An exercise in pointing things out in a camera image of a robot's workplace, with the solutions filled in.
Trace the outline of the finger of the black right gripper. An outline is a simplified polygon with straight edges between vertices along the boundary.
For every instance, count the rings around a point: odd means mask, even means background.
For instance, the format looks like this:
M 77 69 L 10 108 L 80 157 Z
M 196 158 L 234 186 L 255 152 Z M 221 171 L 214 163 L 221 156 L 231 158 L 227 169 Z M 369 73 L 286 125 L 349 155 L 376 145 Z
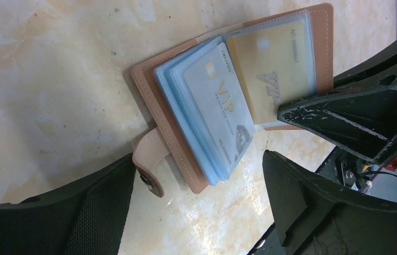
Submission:
M 397 156 L 397 40 L 339 74 L 333 89 L 279 107 L 278 119 L 367 162 Z

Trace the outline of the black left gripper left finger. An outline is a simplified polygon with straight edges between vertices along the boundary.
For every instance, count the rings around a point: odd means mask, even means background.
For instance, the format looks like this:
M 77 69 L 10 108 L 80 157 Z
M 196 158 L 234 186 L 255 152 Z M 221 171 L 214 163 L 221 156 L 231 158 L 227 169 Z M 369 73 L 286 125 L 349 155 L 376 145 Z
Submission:
M 0 204 L 0 254 L 117 254 L 135 173 L 127 155 L 49 192 Z

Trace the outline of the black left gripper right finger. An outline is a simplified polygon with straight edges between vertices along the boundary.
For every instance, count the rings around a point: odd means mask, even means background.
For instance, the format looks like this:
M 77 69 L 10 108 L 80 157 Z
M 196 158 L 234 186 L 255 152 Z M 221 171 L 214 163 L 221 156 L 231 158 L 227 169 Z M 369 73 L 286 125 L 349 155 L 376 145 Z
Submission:
M 397 202 L 372 197 L 265 151 L 262 167 L 286 254 L 397 254 Z

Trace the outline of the brown leather card holder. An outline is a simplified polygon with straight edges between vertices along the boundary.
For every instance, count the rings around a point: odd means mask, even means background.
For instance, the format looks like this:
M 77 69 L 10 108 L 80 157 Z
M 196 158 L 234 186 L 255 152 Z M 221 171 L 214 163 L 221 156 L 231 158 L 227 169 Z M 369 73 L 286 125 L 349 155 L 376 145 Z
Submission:
M 291 130 L 280 105 L 333 88 L 330 3 L 209 32 L 132 68 L 156 127 L 133 162 L 157 197 L 154 169 L 172 155 L 192 192 L 230 178 L 264 130 Z

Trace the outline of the silver VIP credit card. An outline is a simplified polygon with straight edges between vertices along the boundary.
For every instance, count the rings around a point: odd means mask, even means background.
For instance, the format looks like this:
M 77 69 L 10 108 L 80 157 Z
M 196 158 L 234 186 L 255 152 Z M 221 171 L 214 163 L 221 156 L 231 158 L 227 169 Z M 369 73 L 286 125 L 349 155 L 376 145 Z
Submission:
M 184 80 L 210 133 L 220 167 L 231 172 L 256 131 L 227 46 L 202 48 L 197 61 L 184 70 Z

